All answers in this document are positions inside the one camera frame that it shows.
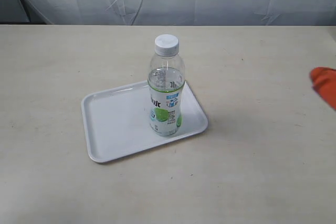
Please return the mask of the clear bottle white cap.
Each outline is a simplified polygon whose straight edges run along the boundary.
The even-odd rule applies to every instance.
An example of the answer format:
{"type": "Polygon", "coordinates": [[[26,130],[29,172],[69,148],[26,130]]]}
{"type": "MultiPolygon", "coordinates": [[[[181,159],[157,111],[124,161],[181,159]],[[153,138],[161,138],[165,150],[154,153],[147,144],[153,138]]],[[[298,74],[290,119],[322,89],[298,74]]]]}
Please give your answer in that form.
{"type": "Polygon", "coordinates": [[[185,65],[179,55],[179,39],[170,34],[154,40],[154,55],[149,64],[150,127],[161,136],[175,134],[182,124],[181,97],[185,84],[185,65]]]}

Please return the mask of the white plastic tray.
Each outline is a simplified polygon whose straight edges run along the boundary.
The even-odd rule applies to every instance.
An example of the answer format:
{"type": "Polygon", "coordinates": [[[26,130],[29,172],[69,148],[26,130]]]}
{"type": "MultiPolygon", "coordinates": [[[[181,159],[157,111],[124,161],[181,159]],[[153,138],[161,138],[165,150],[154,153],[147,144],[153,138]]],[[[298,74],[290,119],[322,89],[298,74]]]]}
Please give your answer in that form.
{"type": "Polygon", "coordinates": [[[110,162],[200,134],[208,119],[188,84],[182,96],[182,125],[173,135],[157,135],[149,125],[146,81],[87,95],[81,102],[89,157],[110,162]]]}

